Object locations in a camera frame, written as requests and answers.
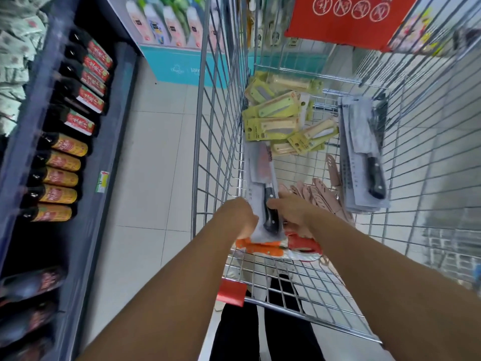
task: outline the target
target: black knife handle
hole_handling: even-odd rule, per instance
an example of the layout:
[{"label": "black knife handle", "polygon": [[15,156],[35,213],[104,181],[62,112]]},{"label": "black knife handle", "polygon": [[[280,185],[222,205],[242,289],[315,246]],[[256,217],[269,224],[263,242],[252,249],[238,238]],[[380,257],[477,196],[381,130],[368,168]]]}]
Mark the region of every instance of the black knife handle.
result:
[{"label": "black knife handle", "polygon": [[387,189],[382,176],[381,162],[378,157],[368,156],[369,193],[376,199],[386,198]]},{"label": "black knife handle", "polygon": [[277,210],[268,208],[268,200],[274,199],[276,193],[272,184],[264,185],[264,211],[266,212],[266,221],[264,222],[264,229],[269,233],[276,235],[279,233],[279,213]]}]

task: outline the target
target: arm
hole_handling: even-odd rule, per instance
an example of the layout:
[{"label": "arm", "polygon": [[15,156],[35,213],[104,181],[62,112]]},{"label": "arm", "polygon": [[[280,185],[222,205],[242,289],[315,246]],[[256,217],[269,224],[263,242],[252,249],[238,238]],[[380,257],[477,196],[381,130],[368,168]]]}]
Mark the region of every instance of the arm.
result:
[{"label": "arm", "polygon": [[196,360],[228,251],[237,237],[250,236],[257,220],[245,200],[227,201],[77,361]]},{"label": "arm", "polygon": [[293,229],[313,234],[397,361],[481,359],[474,293],[296,195],[281,197],[268,205]]}]

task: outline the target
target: red sign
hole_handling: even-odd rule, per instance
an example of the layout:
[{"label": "red sign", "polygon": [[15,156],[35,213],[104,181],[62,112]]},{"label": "red sign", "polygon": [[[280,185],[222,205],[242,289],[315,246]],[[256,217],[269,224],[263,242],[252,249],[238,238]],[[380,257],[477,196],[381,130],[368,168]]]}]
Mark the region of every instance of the red sign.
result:
[{"label": "red sign", "polygon": [[416,0],[296,0],[286,37],[389,51]]}]

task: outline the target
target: black pants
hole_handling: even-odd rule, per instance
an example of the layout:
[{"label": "black pants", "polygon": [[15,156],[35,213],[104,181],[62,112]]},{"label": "black pants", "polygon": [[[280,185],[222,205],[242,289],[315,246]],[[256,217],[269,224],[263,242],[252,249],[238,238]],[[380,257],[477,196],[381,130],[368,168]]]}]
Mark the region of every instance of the black pants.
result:
[{"label": "black pants", "polygon": [[[280,275],[280,280],[282,291],[293,294],[295,289],[292,288],[287,275]],[[272,279],[271,289],[280,290],[280,281]],[[284,296],[284,299],[287,308],[299,311],[294,297]],[[283,306],[280,293],[269,290],[269,301]],[[288,359],[325,361],[310,322],[270,309],[265,309],[264,319],[272,361]],[[258,361],[258,329],[256,305],[244,303],[241,308],[226,304],[215,333],[210,361]]]}]

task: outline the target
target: wire rack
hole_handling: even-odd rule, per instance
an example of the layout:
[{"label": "wire rack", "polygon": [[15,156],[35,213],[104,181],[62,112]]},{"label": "wire rack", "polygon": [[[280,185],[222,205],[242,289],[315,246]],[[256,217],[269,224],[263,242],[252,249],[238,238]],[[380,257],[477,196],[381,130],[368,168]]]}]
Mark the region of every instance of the wire rack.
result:
[{"label": "wire rack", "polygon": [[[264,10],[270,10],[267,0]],[[431,12],[424,46],[433,40],[443,53],[356,51],[349,46],[284,39],[277,46],[249,45],[248,0],[214,0],[228,5],[216,29],[225,54],[204,28],[194,152],[192,236],[232,197],[245,196],[241,111],[254,70],[297,72],[323,79],[312,96],[314,121],[337,118],[337,99],[365,95],[384,109],[378,124],[391,207],[355,216],[356,227],[410,259],[436,268],[474,288],[481,264],[481,0],[418,0],[406,16]],[[255,28],[258,25],[256,11]],[[279,11],[274,28],[281,22]],[[206,13],[204,25],[212,13]],[[319,177],[330,187],[326,153],[339,164],[338,139],[324,151],[276,158],[278,181],[292,185]],[[269,299],[271,279],[288,275],[295,288],[282,289],[283,306]],[[224,277],[248,285],[245,301],[380,342],[332,265],[246,254],[232,248]],[[294,298],[298,309],[286,306]]]}]

